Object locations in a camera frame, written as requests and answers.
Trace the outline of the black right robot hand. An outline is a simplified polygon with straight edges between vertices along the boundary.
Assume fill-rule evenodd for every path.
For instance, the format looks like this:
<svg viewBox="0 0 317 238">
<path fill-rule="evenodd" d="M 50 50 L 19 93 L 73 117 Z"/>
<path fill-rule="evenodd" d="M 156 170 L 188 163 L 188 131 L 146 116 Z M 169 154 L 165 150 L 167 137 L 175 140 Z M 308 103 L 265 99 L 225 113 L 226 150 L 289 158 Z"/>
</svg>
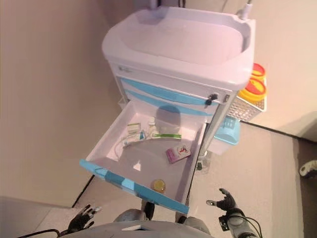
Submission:
<svg viewBox="0 0 317 238">
<path fill-rule="evenodd" d="M 215 206 L 223 211 L 237 208 L 236 201 L 229 191 L 224 188 L 220 188 L 219 191 L 224 195 L 224 198 L 219 201 L 206 200 L 207 205 Z"/>
</svg>

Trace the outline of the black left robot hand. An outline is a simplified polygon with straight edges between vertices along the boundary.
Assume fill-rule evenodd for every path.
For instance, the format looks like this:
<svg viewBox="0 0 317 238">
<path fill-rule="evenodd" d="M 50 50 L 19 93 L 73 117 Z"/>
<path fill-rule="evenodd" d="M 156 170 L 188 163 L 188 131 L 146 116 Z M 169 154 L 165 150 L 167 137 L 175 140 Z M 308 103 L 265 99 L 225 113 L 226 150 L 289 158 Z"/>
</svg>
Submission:
<svg viewBox="0 0 317 238">
<path fill-rule="evenodd" d="M 92 207 L 90 204 L 86 205 L 69 223 L 67 232 L 75 233 L 81 230 L 90 228 L 95 221 L 94 216 L 101 210 L 101 207 Z"/>
</svg>

